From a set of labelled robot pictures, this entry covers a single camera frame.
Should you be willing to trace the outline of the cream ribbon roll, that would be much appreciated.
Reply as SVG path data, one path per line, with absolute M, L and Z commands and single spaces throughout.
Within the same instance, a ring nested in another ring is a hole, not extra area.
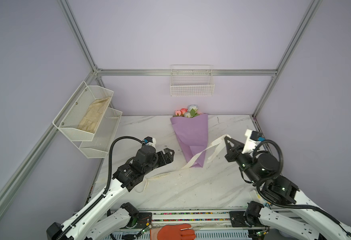
M 135 190 L 135 192 L 139 193 L 139 194 L 143 193 L 148 188 L 148 186 L 150 184 L 150 181 L 158 180 L 158 179 L 163 178 L 165 176 L 172 175 L 174 173 L 178 173 L 180 171 L 184 171 L 184 170 L 190 169 L 196 163 L 196 161 L 198 160 L 198 158 L 202 154 L 206 153 L 207 150 L 209 150 L 211 148 L 214 148 L 214 152 L 207 159 L 208 163 L 212 162 L 219 155 L 219 153 L 223 150 L 223 148 L 225 147 L 224 139 L 226 137 L 231 139 L 231 136 L 228 135 L 228 134 L 220 136 L 219 138 L 217 138 L 214 141 L 212 141 L 203 151 L 201 151 L 201 152 L 197 153 L 196 155 L 194 155 L 191 158 L 191 160 L 188 163 L 186 163 L 186 165 L 183 166 L 180 169 L 177 169 L 177 170 L 174 170 L 174 171 L 171 171 L 171 172 L 167 172 L 167 173 L 158 174 L 158 175 L 152 176 L 150 178 L 144 177 L 144 185 L 139 184 L 139 186 L 143 187 L 142 190 L 141 191 Z

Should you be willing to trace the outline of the pink purple wrapping paper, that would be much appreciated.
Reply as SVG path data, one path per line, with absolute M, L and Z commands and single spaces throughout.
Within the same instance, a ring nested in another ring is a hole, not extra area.
M 192 163 L 187 167 L 202 168 L 205 152 L 196 160 L 192 158 L 207 148 L 208 115 L 202 114 L 194 118 L 173 117 L 171 124 L 186 162 Z

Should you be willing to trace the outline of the deep pink fake rose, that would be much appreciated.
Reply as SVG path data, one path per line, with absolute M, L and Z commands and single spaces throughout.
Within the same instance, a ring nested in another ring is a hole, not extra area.
M 185 113 L 188 112 L 188 109 L 186 109 L 186 108 L 180 109 L 180 112 L 182 115 L 184 115 Z

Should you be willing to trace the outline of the white fake rose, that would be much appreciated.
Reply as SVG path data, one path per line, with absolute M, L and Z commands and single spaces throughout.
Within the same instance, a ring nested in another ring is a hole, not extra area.
M 199 115 L 199 113 L 198 113 L 198 106 L 197 105 L 189 105 L 187 109 L 188 109 L 188 112 L 191 113 L 192 118 L 194 118 L 194 117 Z

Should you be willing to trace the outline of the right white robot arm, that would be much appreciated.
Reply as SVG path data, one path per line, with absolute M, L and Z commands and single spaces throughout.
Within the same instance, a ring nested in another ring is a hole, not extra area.
M 223 138 L 225 159 L 238 164 L 243 180 L 260 196 L 248 203 L 245 225 L 271 227 L 301 240 L 351 240 L 351 226 L 319 207 L 282 175 L 284 157 L 276 142 L 252 130 L 245 137 L 245 143 L 228 135 Z

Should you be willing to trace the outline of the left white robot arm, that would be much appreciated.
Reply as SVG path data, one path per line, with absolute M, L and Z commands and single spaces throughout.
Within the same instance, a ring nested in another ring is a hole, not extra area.
M 134 157 L 113 171 L 113 149 L 120 140 L 134 140 L 141 144 Z M 47 229 L 50 240 L 101 240 L 112 232 L 126 227 L 139 211 L 130 203 L 122 204 L 116 213 L 102 217 L 123 196 L 139 185 L 144 177 L 157 168 L 174 161 L 174 150 L 165 148 L 157 151 L 154 138 L 139 140 L 135 137 L 119 137 L 109 150 L 109 168 L 106 186 L 80 211 L 64 223 L 53 223 Z

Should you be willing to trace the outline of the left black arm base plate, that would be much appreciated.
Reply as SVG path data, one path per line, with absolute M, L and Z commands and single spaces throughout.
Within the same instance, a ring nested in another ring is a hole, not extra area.
M 150 212 L 140 212 L 137 216 L 132 218 L 125 226 L 125 229 L 144 229 L 151 224 L 153 214 Z

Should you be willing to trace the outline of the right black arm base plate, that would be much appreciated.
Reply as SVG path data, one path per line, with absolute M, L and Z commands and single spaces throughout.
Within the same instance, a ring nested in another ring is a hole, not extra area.
M 229 218 L 230 218 L 231 226 L 233 228 L 266 227 L 266 225 L 263 225 L 260 222 L 259 217 L 260 217 L 260 214 L 249 212 L 249 211 L 231 211 L 231 212 L 229 212 Z

